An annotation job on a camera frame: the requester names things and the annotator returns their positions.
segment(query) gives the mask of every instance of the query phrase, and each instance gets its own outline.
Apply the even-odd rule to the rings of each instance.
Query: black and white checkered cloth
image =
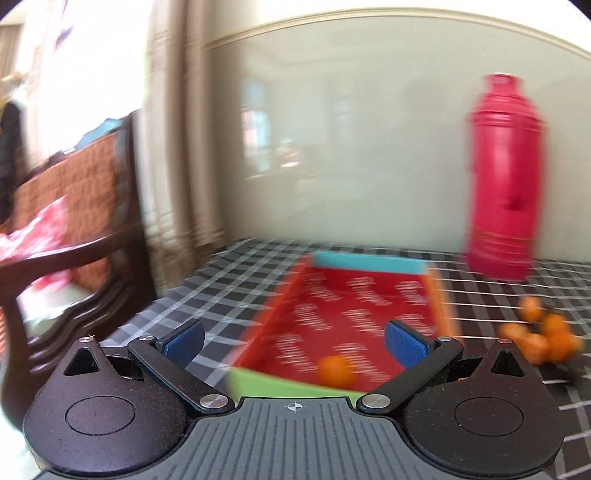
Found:
[[[200,317],[206,329],[205,347],[187,370],[226,391],[223,377],[232,363],[233,347],[242,344],[242,332],[253,323],[253,317],[264,308],[294,262],[318,250],[397,255],[433,262],[447,283],[452,308],[471,353],[482,353],[490,346],[503,322],[518,321],[517,302],[523,295],[543,297],[546,304],[564,310],[570,315],[575,334],[591,340],[591,264],[537,261],[526,283],[502,283],[471,273],[461,256],[455,254],[249,239],[217,254],[102,345],[124,346],[145,334],[162,337],[189,318]],[[565,442],[555,463],[560,479],[591,479],[591,353],[585,355],[587,374],[575,384],[558,378],[551,368],[540,371],[566,425]]]

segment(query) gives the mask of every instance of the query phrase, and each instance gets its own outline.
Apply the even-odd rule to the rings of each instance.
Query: chair armrest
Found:
[[[81,267],[108,257],[126,245],[142,240],[141,222],[126,223],[84,244],[64,247],[29,257],[0,262],[0,305],[18,297],[32,282],[49,273]]]

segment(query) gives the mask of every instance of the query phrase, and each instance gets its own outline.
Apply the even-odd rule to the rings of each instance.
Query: red thermos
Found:
[[[519,281],[530,271],[543,163],[543,123],[519,92],[519,78],[487,77],[470,114],[473,210],[466,260],[472,271]]]

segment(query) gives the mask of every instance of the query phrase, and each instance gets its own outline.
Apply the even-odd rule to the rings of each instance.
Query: orange fruit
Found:
[[[503,323],[498,333],[500,338],[508,338],[517,343],[529,334],[529,330],[523,323]]]
[[[521,320],[529,323],[539,321],[544,313],[542,302],[538,297],[521,297],[518,307]]]
[[[570,325],[566,323],[564,315],[554,311],[542,318],[542,333],[549,337],[557,332],[570,333]]]
[[[548,336],[548,343],[550,344],[548,362],[553,364],[566,362],[584,348],[584,342],[579,337],[566,331],[554,332]]]
[[[325,356],[318,361],[317,379],[325,387],[350,388],[355,382],[355,370],[343,355]]]
[[[529,333],[516,343],[523,356],[532,365],[542,365],[546,362],[550,344],[544,335]]]

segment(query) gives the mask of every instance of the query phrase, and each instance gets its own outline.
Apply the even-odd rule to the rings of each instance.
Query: gray gripper base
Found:
[[[43,472],[37,480],[62,480]],[[203,418],[170,456],[125,480],[451,480],[404,443],[391,421],[344,398],[246,398]],[[547,480],[537,473],[531,480]]]

